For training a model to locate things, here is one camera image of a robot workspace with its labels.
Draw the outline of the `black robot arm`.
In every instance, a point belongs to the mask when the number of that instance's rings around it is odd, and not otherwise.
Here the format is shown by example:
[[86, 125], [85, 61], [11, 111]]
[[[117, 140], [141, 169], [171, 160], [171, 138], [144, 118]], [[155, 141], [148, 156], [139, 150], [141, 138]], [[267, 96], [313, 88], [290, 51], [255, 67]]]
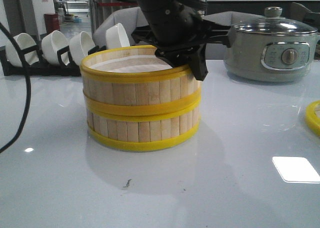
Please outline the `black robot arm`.
[[136, 43], [156, 47], [155, 56], [173, 68], [188, 65], [193, 76], [203, 81], [208, 69], [206, 45], [230, 47], [230, 26], [201, 17], [207, 8], [202, 0], [136, 0], [146, 21], [131, 34]]

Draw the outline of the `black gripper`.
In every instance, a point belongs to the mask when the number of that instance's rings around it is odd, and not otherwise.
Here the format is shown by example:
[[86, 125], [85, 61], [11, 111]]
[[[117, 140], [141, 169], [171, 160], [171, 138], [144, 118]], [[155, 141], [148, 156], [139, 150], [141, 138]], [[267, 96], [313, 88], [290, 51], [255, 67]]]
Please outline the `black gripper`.
[[189, 65], [197, 81], [204, 81], [208, 74], [206, 44], [230, 46], [230, 26], [205, 20], [190, 7], [144, 6], [141, 10], [159, 18], [150, 18], [149, 25], [136, 27], [131, 34], [134, 41], [156, 47], [155, 56], [173, 68]]

